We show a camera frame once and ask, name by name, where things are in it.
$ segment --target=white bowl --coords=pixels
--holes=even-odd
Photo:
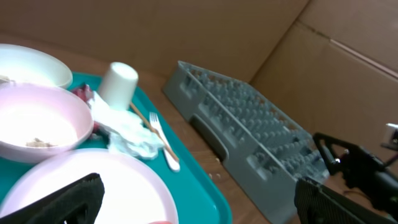
[[[8,80],[68,88],[72,83],[72,72],[64,63],[46,53],[0,44],[0,82]]]
[[[32,84],[0,85],[0,124],[0,156],[26,163],[74,149],[93,130],[83,100],[61,88]],[[27,144],[35,138],[50,144]]]

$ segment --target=white cup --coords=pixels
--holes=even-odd
[[[129,65],[113,62],[98,87],[98,94],[114,110],[128,110],[138,82],[138,73]]]

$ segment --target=teal tray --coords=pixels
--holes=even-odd
[[[70,88],[75,88],[83,82],[89,84],[95,90],[101,82],[101,77],[75,72],[73,73],[73,83]],[[174,173],[169,169],[163,153],[160,153],[159,157],[153,161],[143,161],[162,178],[169,188],[177,206],[180,223],[232,223],[231,209],[224,196],[174,134],[146,94],[137,87],[132,101],[146,118],[148,118],[150,111],[159,115],[167,140],[169,140],[172,149],[180,158],[181,171],[178,173]],[[79,148],[89,147],[105,148],[105,144],[101,141],[89,140],[84,142]],[[0,201],[4,199],[11,187],[30,168],[32,168],[32,165],[0,158]]]

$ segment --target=bowl rim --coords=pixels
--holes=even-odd
[[[88,137],[90,136],[90,133],[93,132],[93,128],[94,128],[94,119],[93,119],[93,115],[91,114],[91,110],[90,107],[78,96],[76,96],[75,94],[73,94],[72,92],[57,87],[57,86],[42,86],[42,85],[36,85],[33,83],[18,83],[16,85],[13,84],[7,84],[7,83],[3,83],[0,85],[0,90],[2,90],[3,88],[20,88],[20,87],[24,87],[24,86],[28,86],[28,87],[33,87],[33,88],[44,88],[44,89],[48,89],[48,90],[53,90],[53,91],[60,91],[62,93],[66,93],[67,95],[78,99],[79,103],[83,103],[86,108],[87,111],[90,115],[90,126],[88,127],[88,129],[84,132],[84,134],[81,135],[81,138],[78,136],[78,140],[74,143],[70,143],[70,144],[61,144],[61,145],[56,145],[56,146],[49,146],[49,147],[34,147],[34,146],[20,146],[20,145],[15,145],[15,144],[11,144],[5,141],[2,141],[0,139],[0,145],[6,145],[6,146],[10,146],[10,148],[18,150],[18,151],[29,151],[30,153],[43,153],[43,152],[58,152],[58,151],[52,151],[52,149],[56,149],[56,148],[64,148],[66,146],[77,146],[79,144],[81,144],[83,141],[85,141],[86,139],[88,139]]]
[[[64,89],[68,88],[72,84],[73,74],[72,74],[72,71],[70,70],[70,68],[65,63],[63,63],[61,60],[57,59],[56,57],[54,57],[52,55],[49,55],[49,54],[47,54],[45,52],[30,48],[30,47],[25,47],[25,46],[15,45],[15,44],[0,44],[0,50],[1,49],[5,49],[5,50],[29,50],[32,53],[36,53],[38,55],[46,56],[46,57],[54,60],[55,62],[59,63],[61,66],[63,66],[64,68],[67,69],[67,73],[68,73],[68,78],[67,79],[68,80],[64,81],[61,84],[56,84],[54,82],[53,82],[53,84],[55,86],[57,86],[57,87],[64,88]]]

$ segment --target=fork handle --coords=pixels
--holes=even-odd
[[[165,146],[170,147],[169,142],[167,141],[166,136],[164,135],[163,131],[158,131],[159,137],[164,140]],[[170,169],[174,172],[180,171],[180,164],[176,161],[172,155],[167,150],[163,150],[164,156],[166,157],[167,164],[169,165]]]

